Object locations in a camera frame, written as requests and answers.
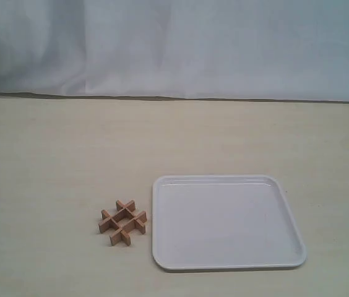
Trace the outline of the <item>wooden notched puzzle piece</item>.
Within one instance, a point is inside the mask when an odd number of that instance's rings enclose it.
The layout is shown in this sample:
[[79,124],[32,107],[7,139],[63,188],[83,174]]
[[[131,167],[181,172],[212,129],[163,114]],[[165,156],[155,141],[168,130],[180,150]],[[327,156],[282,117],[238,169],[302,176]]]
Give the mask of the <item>wooden notched puzzle piece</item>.
[[101,211],[102,220],[112,219],[116,223],[119,223],[123,219],[131,220],[136,215],[134,212],[136,211],[136,204],[134,200],[124,204],[120,200],[116,201],[116,213],[114,215],[110,215],[107,210]]
[[126,204],[122,203],[120,200],[117,200],[116,210],[118,211],[116,216],[119,217],[118,219],[115,219],[116,222],[120,222],[124,218],[128,219],[128,222],[121,227],[126,233],[137,229],[139,233],[143,235],[145,234],[147,214],[145,211],[136,213],[136,203],[134,200],[130,200]]
[[118,210],[118,212],[111,216],[107,210],[101,211],[102,220],[98,223],[100,233],[104,233],[109,229],[113,229],[113,233],[110,235],[110,243],[115,246],[119,242],[123,242],[127,246],[131,245],[131,237],[126,232],[123,226],[119,222],[126,217],[125,209]]
[[131,245],[131,237],[129,233],[137,229],[141,234],[145,234],[146,232],[146,224],[147,222],[147,213],[145,211],[141,211],[141,213],[137,214],[133,219],[129,220],[123,226],[120,226],[118,229],[114,231],[112,235],[110,235],[110,242],[112,246],[115,246],[119,242],[124,242],[127,246]]

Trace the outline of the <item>white square plastic tray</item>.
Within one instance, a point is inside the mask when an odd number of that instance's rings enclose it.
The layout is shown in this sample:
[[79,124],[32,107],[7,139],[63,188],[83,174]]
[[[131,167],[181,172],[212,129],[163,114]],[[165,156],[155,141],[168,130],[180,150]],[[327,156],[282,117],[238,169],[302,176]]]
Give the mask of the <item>white square plastic tray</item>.
[[152,187],[152,257],[169,272],[295,269],[307,259],[270,176],[162,176]]

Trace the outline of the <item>white backdrop cloth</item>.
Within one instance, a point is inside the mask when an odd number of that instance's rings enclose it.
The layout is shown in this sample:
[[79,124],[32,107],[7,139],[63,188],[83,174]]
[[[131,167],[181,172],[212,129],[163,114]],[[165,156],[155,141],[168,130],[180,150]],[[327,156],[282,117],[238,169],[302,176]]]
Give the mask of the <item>white backdrop cloth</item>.
[[0,1],[0,93],[349,101],[349,1]]

